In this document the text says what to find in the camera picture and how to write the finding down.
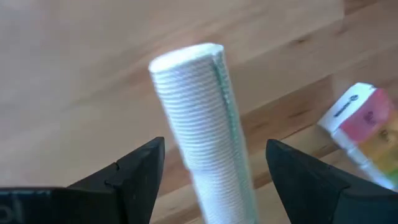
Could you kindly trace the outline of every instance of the textured white cylinder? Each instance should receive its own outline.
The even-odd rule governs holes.
[[[258,223],[223,46],[169,52],[149,70],[206,222]]]

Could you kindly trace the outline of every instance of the white cylindrical object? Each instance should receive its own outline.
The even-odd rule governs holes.
[[[169,52],[154,59],[149,70],[206,222],[258,223],[223,46]]]

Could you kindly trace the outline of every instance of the wood grain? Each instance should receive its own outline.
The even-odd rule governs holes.
[[[356,172],[316,120],[353,83],[398,103],[395,0],[4,0],[0,185],[65,186],[165,136],[153,223],[202,223],[148,76],[158,54],[226,47],[262,222],[286,223],[264,157],[283,139]]]
[[[350,27],[355,26],[355,28],[347,29],[340,35],[356,38],[357,35],[359,37],[364,32],[370,33],[371,29],[369,27],[375,29],[377,26],[381,25],[385,26],[385,30],[380,29],[384,30],[383,32],[391,31],[393,29],[393,22],[389,24],[391,17],[388,19],[387,17],[389,17],[389,13],[396,9],[391,6],[394,6],[394,3],[387,1],[379,2],[375,5],[364,7],[357,13],[349,15],[346,18],[346,24]],[[327,31],[334,30],[334,25],[335,24],[332,24],[324,28],[325,30],[315,31],[315,33],[326,33]],[[311,40],[312,42],[318,41],[315,38],[317,35],[310,35],[314,38]],[[320,42],[327,43],[327,39],[324,39],[322,35],[319,38],[321,39],[319,40]],[[349,47],[346,43],[347,41],[351,42],[354,40],[345,37],[344,41],[342,40],[339,45],[341,47]],[[396,65],[396,61],[398,60],[398,44],[393,39],[391,39],[389,44],[379,42],[375,44],[371,39],[368,41],[369,46],[373,45],[377,47],[370,52],[365,51],[365,54],[360,55],[349,63],[342,62],[343,64],[340,65],[340,67],[336,68],[334,72],[330,72],[325,78],[307,85],[305,88],[294,91],[291,94],[285,95],[277,101],[268,103],[242,117],[250,153],[249,160],[254,177],[254,186],[256,189],[260,189],[271,181],[264,158],[266,139],[284,138],[284,141],[288,144],[296,146],[317,158],[328,157],[336,153],[337,148],[332,145],[331,141],[325,136],[325,133],[313,127],[312,124],[314,124],[328,107],[352,84],[356,82],[373,83],[378,87],[385,88],[392,99],[398,102],[396,100],[398,97],[398,92],[396,91],[398,87],[396,82],[398,78],[396,75],[396,71],[398,70],[398,65]],[[345,50],[346,49],[336,49],[335,52],[345,52]],[[352,164],[346,165],[345,169],[350,172],[354,171]],[[175,191],[173,193],[176,194],[181,185],[186,185],[188,183],[189,181],[181,183],[174,182]],[[159,203],[164,202],[162,197],[160,197]],[[155,221],[155,223],[178,223],[178,217],[185,217],[188,219],[185,216],[186,213],[190,214],[190,218],[195,219],[196,217],[194,217],[194,214],[198,215],[199,213],[198,207],[194,206],[194,204],[194,202],[188,202],[188,206],[180,204],[178,205],[179,208],[173,212],[167,210],[159,211],[162,214],[168,213],[170,215],[167,216],[166,219]],[[155,211],[154,213],[155,220],[158,214],[157,212],[158,211]]]
[[[0,185],[65,186],[154,136],[175,147],[146,69],[158,54],[221,43],[231,76],[254,83],[256,76],[246,76],[252,70],[234,67],[343,17],[340,0],[5,0],[0,6]],[[302,78],[295,89],[314,81]],[[252,98],[246,90],[252,83],[233,79],[242,113],[287,93],[273,88],[275,94]]]

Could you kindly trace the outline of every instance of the wooden table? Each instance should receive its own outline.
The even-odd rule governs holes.
[[[225,46],[264,223],[288,223],[267,171],[267,139],[359,174],[314,124],[355,82],[398,100],[396,0],[0,6],[0,185],[66,186],[165,136],[152,223],[201,222],[147,72],[155,56],[199,42]]]

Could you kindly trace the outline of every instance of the printed logo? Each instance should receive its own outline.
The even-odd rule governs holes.
[[[342,112],[344,112],[345,109],[347,109],[347,107],[354,101],[356,101],[359,98],[358,95],[353,95],[349,98],[349,101],[342,107],[342,109],[340,109],[335,115],[334,117],[337,118],[338,116],[340,116],[340,114]]]

